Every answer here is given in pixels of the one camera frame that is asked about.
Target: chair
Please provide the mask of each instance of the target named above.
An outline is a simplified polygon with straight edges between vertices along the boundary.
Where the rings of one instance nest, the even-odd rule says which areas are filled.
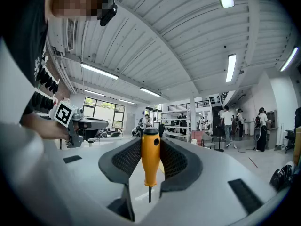
[[[295,148],[295,140],[296,140],[296,129],[301,126],[301,107],[298,108],[295,112],[295,129],[294,131],[286,131],[288,133],[287,136],[285,136],[286,139],[289,140],[289,145],[285,148],[285,154],[288,150]]]
[[[211,138],[209,135],[207,134],[204,134],[203,135],[203,138],[202,138],[202,141],[201,141],[201,146],[203,147],[211,147],[213,146],[213,149],[215,150],[215,141],[214,141],[214,138]]]
[[[193,130],[191,132],[191,139],[196,139],[197,140],[197,144],[198,145],[202,145],[202,137],[203,137],[203,134],[204,132],[203,131],[196,131],[196,130]]]

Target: white pillar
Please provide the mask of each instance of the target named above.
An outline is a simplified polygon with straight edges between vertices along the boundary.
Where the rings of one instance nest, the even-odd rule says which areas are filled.
[[[190,96],[190,116],[191,116],[191,131],[197,130],[196,126],[196,107],[194,104],[194,97]]]

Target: yellow screwdriver handle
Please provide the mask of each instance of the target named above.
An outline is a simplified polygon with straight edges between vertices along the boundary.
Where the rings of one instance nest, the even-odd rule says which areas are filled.
[[[156,128],[144,129],[141,147],[142,165],[145,172],[144,184],[154,187],[157,184],[157,171],[160,162],[160,136]]]

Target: cable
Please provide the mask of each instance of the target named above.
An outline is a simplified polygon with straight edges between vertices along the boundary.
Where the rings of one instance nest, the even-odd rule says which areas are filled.
[[[253,151],[254,151],[254,150],[255,150],[255,147],[254,147],[253,149],[246,149],[244,152],[240,152],[239,150],[238,150],[239,153],[245,153],[245,152],[247,152],[247,150],[253,150]]]

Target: window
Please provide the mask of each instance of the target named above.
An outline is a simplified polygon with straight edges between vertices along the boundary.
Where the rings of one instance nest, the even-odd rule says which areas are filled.
[[[113,127],[122,128],[122,122],[121,121],[114,121]]]
[[[123,105],[116,105],[115,110],[119,111],[119,112],[124,112],[124,108],[125,108],[125,106],[123,106]]]
[[[86,97],[84,105],[95,107],[96,100]]]
[[[107,121],[109,127],[122,128],[125,108],[123,105],[86,97],[83,110],[86,116]]]
[[[109,103],[109,102],[104,102],[104,101],[98,100],[97,103],[96,103],[96,106],[101,107],[101,108],[114,110],[116,105],[112,104],[112,103]]]

